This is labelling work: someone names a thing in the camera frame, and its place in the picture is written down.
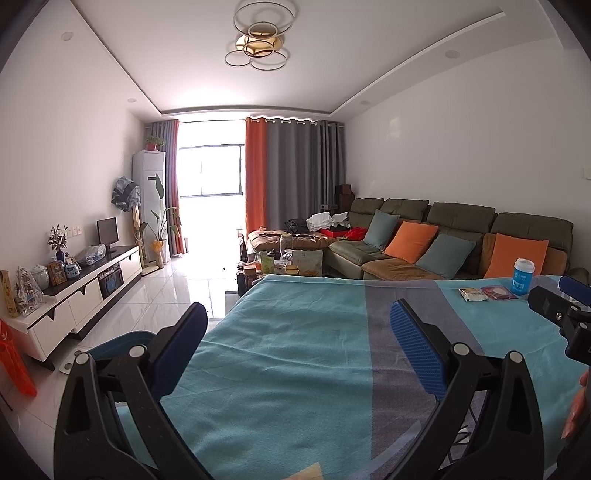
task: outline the green plant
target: green plant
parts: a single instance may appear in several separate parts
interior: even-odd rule
[[[167,230],[166,225],[166,213],[170,212],[173,216],[178,219],[178,223],[180,224],[181,220],[178,216],[178,207],[167,207],[164,210],[162,209],[162,199],[164,198],[164,186],[162,185],[162,181],[158,174],[156,174],[156,191],[158,192],[158,197],[160,198],[160,210],[158,213],[152,210],[152,214],[156,217],[157,220],[157,232],[147,223],[142,222],[141,226],[139,227],[139,232],[144,233],[146,227],[149,227],[152,230],[152,233],[156,237],[156,240],[163,241],[164,240],[164,233]],[[178,232],[178,227],[176,225],[169,225],[168,228],[176,235],[180,236]]]
[[[66,230],[67,227],[64,225],[64,228],[60,228],[59,223],[57,226],[52,226],[47,244],[51,245],[51,248],[54,250],[61,250],[62,248],[65,248],[67,244]]]
[[[146,139],[145,139],[146,143],[155,143],[156,145],[162,147],[162,145],[164,145],[166,142],[164,141],[164,138],[162,137],[158,137],[157,135],[147,135]]]

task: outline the computer monitor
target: computer monitor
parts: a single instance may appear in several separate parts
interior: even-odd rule
[[[110,245],[119,241],[117,219],[107,218],[105,220],[99,220],[96,222],[96,229],[99,231],[99,243],[105,244],[108,254],[114,253],[115,249],[111,248]]]

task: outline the curtain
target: curtain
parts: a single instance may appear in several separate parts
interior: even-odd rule
[[[327,121],[267,121],[268,229],[282,230],[286,220],[309,218],[335,202],[335,186],[345,182],[343,130]]]
[[[166,152],[166,161],[164,166],[164,197],[166,207],[179,207],[178,199],[178,181],[177,181],[177,137],[179,121],[166,120],[163,122],[154,122],[151,125],[150,134],[164,138],[164,145],[160,150]],[[168,249],[170,255],[179,255],[185,253],[183,233],[181,231],[180,211],[177,210],[178,217],[170,211],[166,213],[168,225],[176,225],[179,235],[168,232]]]
[[[244,145],[246,234],[267,226],[267,123],[246,119]]]

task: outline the blue cup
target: blue cup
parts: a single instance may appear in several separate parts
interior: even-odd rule
[[[525,295],[530,290],[531,277],[534,276],[535,265],[531,260],[518,258],[513,270],[513,281],[511,291],[517,295]]]

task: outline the black countertop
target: black countertop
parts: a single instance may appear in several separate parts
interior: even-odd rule
[[[65,281],[64,283],[60,283],[57,287],[51,286],[51,287],[43,290],[43,294],[47,295],[49,297],[55,297],[60,292],[64,291],[66,288],[68,288],[70,285],[79,281],[81,278],[87,276],[88,274],[91,274],[95,270],[98,270],[100,267],[103,267],[104,265],[109,263],[114,258],[117,258],[117,257],[123,255],[124,253],[134,249],[135,247],[136,247],[136,245],[123,245],[121,247],[113,247],[113,249],[115,250],[113,253],[106,254],[98,262],[95,262],[92,265],[89,265],[88,267],[81,267],[79,277],[72,278],[71,280]]]

